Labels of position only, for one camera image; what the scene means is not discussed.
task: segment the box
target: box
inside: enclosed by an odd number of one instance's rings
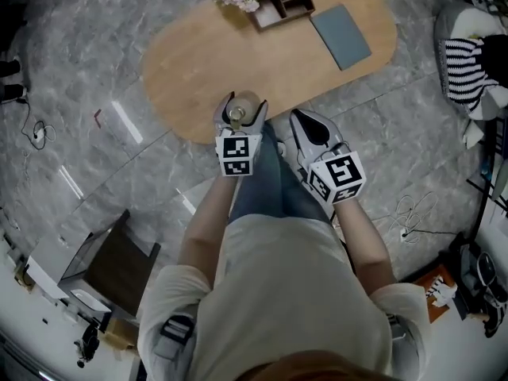
[[[133,350],[136,353],[139,328],[126,320],[111,319],[101,337],[108,345],[117,350]]]
[[[259,30],[309,16],[315,10],[312,0],[259,0],[259,2],[260,8],[250,14],[252,22]]]

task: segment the gray notebook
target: gray notebook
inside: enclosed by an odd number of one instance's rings
[[[371,49],[344,6],[310,18],[341,70],[371,55]]]

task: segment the black and white striped fabric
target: black and white striped fabric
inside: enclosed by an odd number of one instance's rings
[[[499,85],[482,68],[480,56],[483,41],[455,38],[446,40],[444,46],[448,69],[446,94],[472,112],[479,106],[485,88]]]

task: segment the electrical outlet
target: electrical outlet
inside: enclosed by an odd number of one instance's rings
[[[38,143],[44,138],[44,129],[38,129],[34,134],[35,142]]]
[[[406,240],[406,235],[408,232],[409,232],[409,230],[406,229],[406,227],[402,227],[400,229],[400,242],[401,243],[403,243]]]
[[[64,246],[64,247],[68,247],[69,244],[67,243],[67,240],[65,240],[62,236],[59,236],[58,237],[58,241]]]

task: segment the white wall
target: white wall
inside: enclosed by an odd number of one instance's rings
[[[114,352],[101,342],[94,359],[78,368],[73,342],[81,338],[86,322],[73,324],[63,316],[63,305],[55,306],[40,291],[29,294],[17,285],[13,273],[0,256],[0,328],[13,343],[55,375],[68,381],[129,379],[134,356]]]
[[[505,278],[508,277],[508,236],[503,231],[507,223],[501,208],[488,201],[476,237]],[[454,306],[433,323],[432,354],[424,381],[497,381],[508,369],[508,317],[498,332],[487,339],[483,323],[475,319],[461,321]]]
[[[483,323],[460,320],[455,306],[432,324],[433,347],[422,381],[497,381],[508,369],[508,322],[490,339]]]
[[[497,271],[508,278],[508,219],[502,209],[490,200],[476,241],[492,255]]]

